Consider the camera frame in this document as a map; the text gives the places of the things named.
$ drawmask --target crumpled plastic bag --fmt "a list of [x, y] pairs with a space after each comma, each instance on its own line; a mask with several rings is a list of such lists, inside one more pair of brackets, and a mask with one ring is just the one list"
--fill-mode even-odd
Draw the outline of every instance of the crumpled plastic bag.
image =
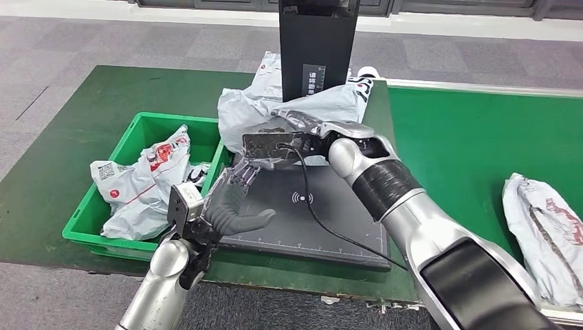
[[133, 165], [91, 163], [91, 177], [111, 205], [112, 215], [103, 225], [102, 236], [143, 241], [167, 229], [172, 185], [183, 182], [190, 169], [187, 130], [182, 125], [166, 141], [144, 149]]
[[285, 117], [291, 110], [322, 121], [362, 122], [372, 88], [371, 79], [348, 78], [345, 85], [282, 102], [281, 58], [266, 52], [251, 86], [245, 90], [223, 89], [217, 106], [221, 139], [229, 151], [243, 154], [242, 135], [249, 133], [249, 127], [275, 116]]
[[513, 173], [502, 197], [541, 296], [555, 306], [583, 307], [583, 223], [550, 185]]

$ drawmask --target robotic hand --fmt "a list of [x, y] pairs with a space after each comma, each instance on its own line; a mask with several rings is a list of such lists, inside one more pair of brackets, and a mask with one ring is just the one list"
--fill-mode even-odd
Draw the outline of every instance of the robotic hand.
[[225, 168], [205, 199], [192, 182], [172, 187], [168, 203], [171, 229], [156, 249], [150, 269], [115, 330], [174, 329], [188, 290], [208, 271], [223, 235], [265, 227], [275, 211], [240, 216], [259, 168], [243, 160]]
[[173, 187], [168, 212], [173, 229], [116, 330], [173, 329], [187, 291], [207, 271], [221, 236], [272, 220], [273, 210], [255, 217], [237, 212], [259, 166], [273, 169], [310, 155], [326, 157], [387, 229], [442, 329], [560, 329], [538, 311], [536, 286], [522, 266], [442, 211], [385, 137], [355, 122], [321, 122], [294, 112], [285, 118], [297, 132], [245, 134], [246, 159], [223, 171], [206, 200], [188, 183]]

